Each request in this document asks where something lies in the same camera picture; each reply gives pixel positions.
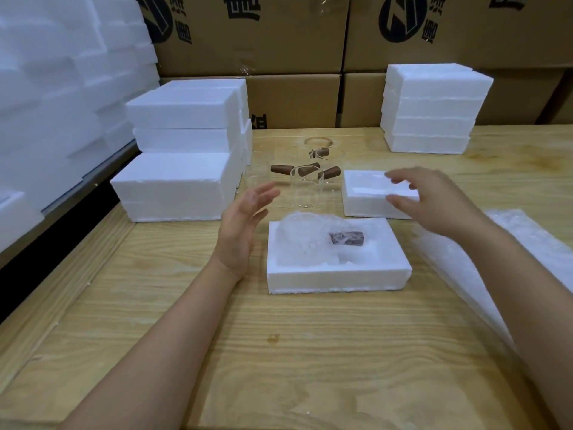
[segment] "cardboard box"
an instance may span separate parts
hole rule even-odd
[[[139,0],[162,77],[341,71],[349,0]]]
[[[573,66],[571,0],[351,0],[344,72]]]
[[[245,76],[253,129],[333,128],[339,74]],[[172,79],[161,79],[164,84]]]
[[[537,123],[573,124],[573,71],[565,73]]]
[[[483,70],[494,78],[477,125],[534,124],[563,76],[562,69]],[[386,74],[344,74],[341,127],[380,125]]]

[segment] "wooden table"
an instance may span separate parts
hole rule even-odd
[[[378,128],[257,131],[255,150],[278,162],[313,136],[346,151],[347,168],[440,168],[482,208],[521,208],[573,245],[573,126],[477,127],[462,156],[390,153]],[[269,219],[289,209],[279,200]],[[336,195],[317,210],[343,215]],[[270,296],[263,224],[187,426],[554,428],[518,360],[413,251],[412,223],[391,225],[413,267],[404,290]],[[61,422],[192,281],[217,229],[111,211],[0,325],[0,429]]]

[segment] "bubble wrap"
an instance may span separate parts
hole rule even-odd
[[[491,210],[487,215],[510,232],[539,262],[573,292],[573,251],[521,210]],[[440,277],[504,342],[516,349],[501,314],[469,256],[452,240],[417,227],[414,246]]]

